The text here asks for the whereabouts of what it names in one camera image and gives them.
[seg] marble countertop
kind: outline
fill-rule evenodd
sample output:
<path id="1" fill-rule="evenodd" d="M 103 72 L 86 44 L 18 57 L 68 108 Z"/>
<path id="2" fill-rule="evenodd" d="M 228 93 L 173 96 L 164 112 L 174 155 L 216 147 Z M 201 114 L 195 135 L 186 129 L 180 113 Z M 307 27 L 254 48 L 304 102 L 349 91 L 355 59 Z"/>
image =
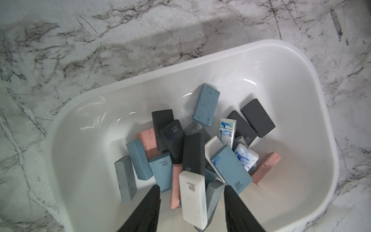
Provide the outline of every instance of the marble countertop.
<path id="1" fill-rule="evenodd" d="M 313 62 L 338 146 L 330 204 L 293 231 L 370 231 L 370 11 L 367 0 L 2 1 L 0 231 L 64 230 L 43 148 L 69 100 L 261 39 Z"/>

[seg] pile of erasers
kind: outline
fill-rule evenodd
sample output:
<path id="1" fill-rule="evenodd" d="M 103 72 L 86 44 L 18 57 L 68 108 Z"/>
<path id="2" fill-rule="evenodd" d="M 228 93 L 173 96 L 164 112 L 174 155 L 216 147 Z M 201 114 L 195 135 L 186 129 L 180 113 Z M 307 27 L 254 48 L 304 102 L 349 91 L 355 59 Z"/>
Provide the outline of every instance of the pile of erasers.
<path id="1" fill-rule="evenodd" d="M 172 110 L 152 112 L 153 128 L 137 134 L 126 144 L 129 156 L 115 162 L 123 203 L 137 191 L 134 166 L 139 180 L 154 176 L 161 192 L 171 190 L 170 207 L 182 208 L 184 220 L 203 231 L 225 184 L 240 194 L 251 182 L 258 184 L 279 161 L 280 156 L 272 152 L 256 165 L 259 156 L 249 149 L 257 136 L 262 138 L 275 128 L 257 99 L 241 109 L 248 122 L 233 111 L 220 120 L 219 137 L 210 137 L 204 127 L 213 123 L 219 95 L 202 85 L 193 122 L 184 130 Z"/>

